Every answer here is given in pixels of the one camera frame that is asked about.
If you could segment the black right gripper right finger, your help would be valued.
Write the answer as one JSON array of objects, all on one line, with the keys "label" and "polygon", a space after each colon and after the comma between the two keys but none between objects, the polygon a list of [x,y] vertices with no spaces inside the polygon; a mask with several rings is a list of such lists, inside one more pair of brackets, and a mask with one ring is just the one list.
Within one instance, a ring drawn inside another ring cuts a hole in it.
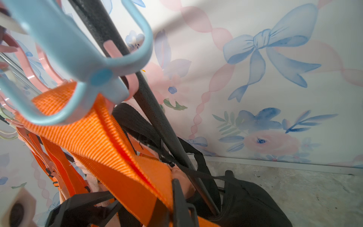
[{"label": "black right gripper right finger", "polygon": [[178,179],[172,180],[172,187],[174,203],[173,226],[199,227],[196,208],[193,204],[186,201]]}]

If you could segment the black crossbody bag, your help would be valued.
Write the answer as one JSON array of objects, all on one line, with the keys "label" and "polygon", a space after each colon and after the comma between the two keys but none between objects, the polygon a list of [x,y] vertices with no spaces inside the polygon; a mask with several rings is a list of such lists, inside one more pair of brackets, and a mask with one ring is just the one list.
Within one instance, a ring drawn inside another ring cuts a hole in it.
[{"label": "black crossbody bag", "polygon": [[[116,122],[132,137],[139,140],[157,153],[161,152],[162,139],[155,128],[133,107],[127,103],[116,106],[112,113]],[[290,227],[291,221],[280,209],[273,198],[259,185],[238,180],[232,171],[224,176],[214,177],[207,167],[204,156],[188,142],[179,139],[186,153],[194,155],[197,171],[188,171],[200,176],[220,214],[213,216],[198,192],[189,196],[197,214],[221,227]]]}]

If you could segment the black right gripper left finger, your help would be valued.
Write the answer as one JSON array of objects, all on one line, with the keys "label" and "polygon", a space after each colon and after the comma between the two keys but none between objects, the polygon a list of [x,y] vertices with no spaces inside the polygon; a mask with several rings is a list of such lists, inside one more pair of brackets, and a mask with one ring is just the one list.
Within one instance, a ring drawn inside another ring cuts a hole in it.
[{"label": "black right gripper left finger", "polygon": [[46,222],[47,227],[104,227],[121,209],[122,205],[114,201],[105,207],[96,205],[113,199],[109,192],[76,194],[53,209]]}]

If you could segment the orange crossbody bag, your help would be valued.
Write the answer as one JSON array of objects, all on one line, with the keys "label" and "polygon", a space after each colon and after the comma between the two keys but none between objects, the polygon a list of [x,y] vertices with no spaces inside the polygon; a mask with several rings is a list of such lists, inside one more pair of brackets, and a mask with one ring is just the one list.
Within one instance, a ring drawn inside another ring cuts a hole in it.
[{"label": "orange crossbody bag", "polygon": [[[67,105],[76,84],[65,84],[30,101],[42,114],[53,115]],[[15,118],[37,134],[54,157],[63,148],[70,152],[121,203],[127,217],[137,220],[137,226],[173,227],[171,170],[160,161],[134,153],[102,95],[97,96],[87,115],[71,124],[36,125],[18,110]],[[213,226],[206,219],[198,220],[199,227]]]}]

